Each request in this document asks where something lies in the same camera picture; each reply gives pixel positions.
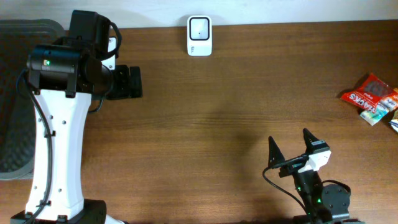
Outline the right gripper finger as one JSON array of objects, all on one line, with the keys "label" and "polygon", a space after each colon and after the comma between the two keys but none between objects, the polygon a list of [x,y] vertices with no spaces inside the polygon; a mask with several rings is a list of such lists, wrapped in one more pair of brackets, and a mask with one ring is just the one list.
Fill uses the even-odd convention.
[{"label": "right gripper finger", "polygon": [[268,137],[268,143],[269,143],[268,167],[270,168],[277,167],[285,161],[285,158],[272,136]]},{"label": "right gripper finger", "polygon": [[313,143],[317,142],[318,138],[316,138],[307,128],[303,129],[303,139],[306,145],[306,154],[312,154],[315,150],[317,150],[317,147],[313,145]]}]

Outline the teal tissue pack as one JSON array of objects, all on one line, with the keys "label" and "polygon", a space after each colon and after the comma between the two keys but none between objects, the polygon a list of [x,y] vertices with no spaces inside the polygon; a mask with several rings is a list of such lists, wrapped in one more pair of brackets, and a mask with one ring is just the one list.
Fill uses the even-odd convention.
[{"label": "teal tissue pack", "polygon": [[385,108],[383,105],[378,105],[376,107],[375,112],[364,110],[361,112],[360,117],[368,122],[371,126],[374,126],[378,123],[386,114],[388,114],[389,110]]}]

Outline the red candy bag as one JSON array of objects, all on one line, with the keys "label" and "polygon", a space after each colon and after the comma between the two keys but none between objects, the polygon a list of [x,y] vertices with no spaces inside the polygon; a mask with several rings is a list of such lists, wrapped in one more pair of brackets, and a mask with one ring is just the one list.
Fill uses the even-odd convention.
[{"label": "red candy bag", "polygon": [[370,73],[359,87],[343,93],[340,99],[364,110],[375,112],[376,107],[382,105],[380,101],[392,92],[393,88]]}]

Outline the yellow snack bag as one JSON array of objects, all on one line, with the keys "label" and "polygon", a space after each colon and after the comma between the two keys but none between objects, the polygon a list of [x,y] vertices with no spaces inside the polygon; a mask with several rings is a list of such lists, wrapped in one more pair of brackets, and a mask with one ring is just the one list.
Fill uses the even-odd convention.
[{"label": "yellow snack bag", "polygon": [[398,133],[398,110],[394,112],[393,118],[389,121],[391,128]]}]

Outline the orange tissue pack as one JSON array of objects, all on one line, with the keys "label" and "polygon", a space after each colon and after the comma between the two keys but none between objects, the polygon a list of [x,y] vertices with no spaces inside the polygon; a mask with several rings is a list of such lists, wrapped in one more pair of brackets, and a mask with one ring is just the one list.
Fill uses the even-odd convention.
[{"label": "orange tissue pack", "polygon": [[394,88],[393,92],[383,98],[380,103],[389,111],[394,111],[397,109],[397,88]]}]

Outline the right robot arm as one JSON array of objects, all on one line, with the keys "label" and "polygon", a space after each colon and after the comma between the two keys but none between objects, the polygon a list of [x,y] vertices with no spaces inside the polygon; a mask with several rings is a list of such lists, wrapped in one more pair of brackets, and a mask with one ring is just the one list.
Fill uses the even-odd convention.
[{"label": "right robot arm", "polygon": [[[295,223],[343,223],[350,219],[351,189],[337,180],[321,180],[318,171],[331,156],[326,141],[316,138],[308,129],[303,129],[306,150],[303,154],[285,159],[273,137],[268,137],[268,166],[262,176],[276,189],[292,197],[305,214],[293,218]],[[279,169],[279,177],[291,176],[299,197],[279,187],[266,177],[266,172]]]}]

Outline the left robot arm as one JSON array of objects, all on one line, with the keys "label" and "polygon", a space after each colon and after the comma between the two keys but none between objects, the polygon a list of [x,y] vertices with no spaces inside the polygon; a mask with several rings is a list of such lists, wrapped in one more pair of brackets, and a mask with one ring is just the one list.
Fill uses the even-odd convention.
[{"label": "left robot arm", "polygon": [[139,67],[104,61],[118,58],[109,49],[117,25],[94,11],[75,10],[68,35],[36,46],[21,78],[35,108],[32,188],[25,209],[11,223],[117,224],[103,200],[86,199],[81,187],[81,157],[86,117],[92,101],[143,95]]}]

